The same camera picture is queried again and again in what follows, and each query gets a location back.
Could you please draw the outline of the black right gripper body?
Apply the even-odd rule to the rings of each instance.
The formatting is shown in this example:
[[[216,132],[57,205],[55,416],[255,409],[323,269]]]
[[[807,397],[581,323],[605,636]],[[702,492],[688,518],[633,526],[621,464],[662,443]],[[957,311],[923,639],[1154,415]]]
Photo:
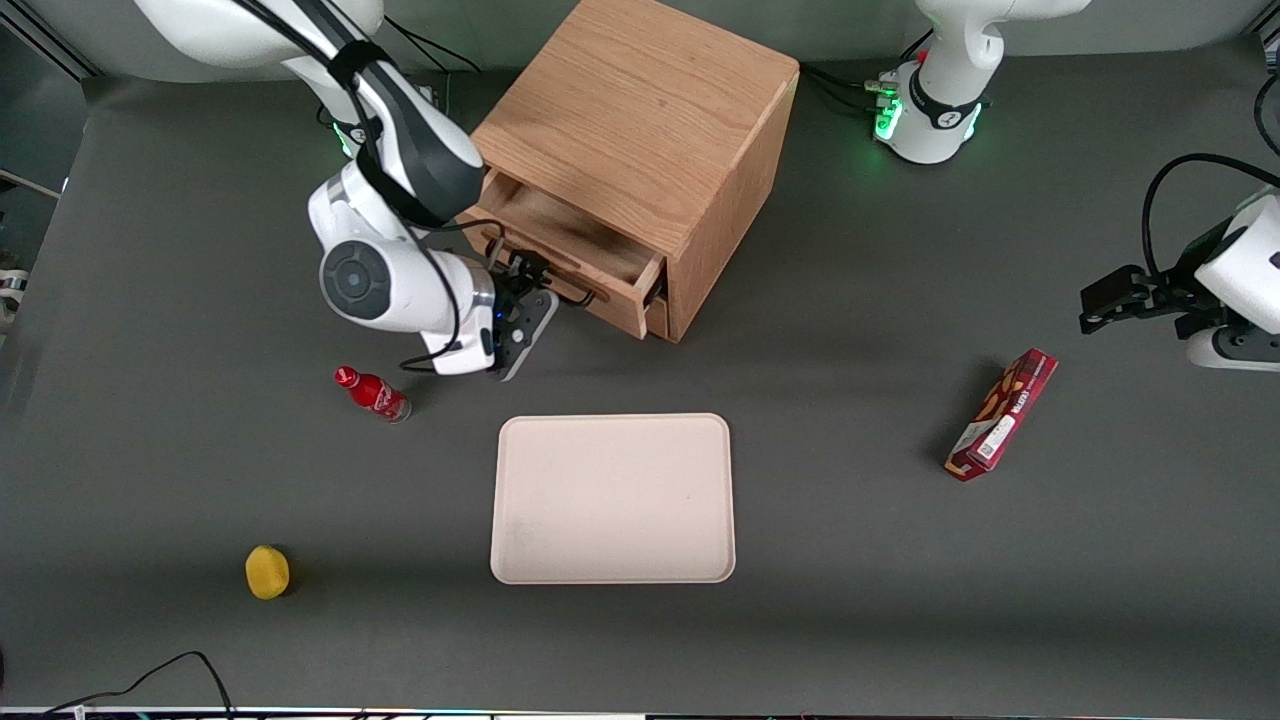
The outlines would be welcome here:
[[[507,252],[506,260],[503,250],[488,251],[488,270],[495,286],[494,325],[518,324],[532,316],[527,305],[535,284],[525,284],[515,277],[516,251]]]

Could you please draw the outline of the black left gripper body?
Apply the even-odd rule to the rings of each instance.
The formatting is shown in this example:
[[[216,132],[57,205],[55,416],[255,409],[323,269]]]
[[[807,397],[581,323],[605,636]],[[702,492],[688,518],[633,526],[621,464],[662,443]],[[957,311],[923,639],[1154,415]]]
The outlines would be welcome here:
[[[1211,227],[1193,240],[1170,268],[1161,270],[1155,258],[1149,223],[1143,224],[1143,256],[1151,284],[1144,319],[1175,315],[1175,332],[1180,340],[1233,323],[1231,311],[1196,278],[1196,270],[1222,246],[1228,227],[1226,222]]]

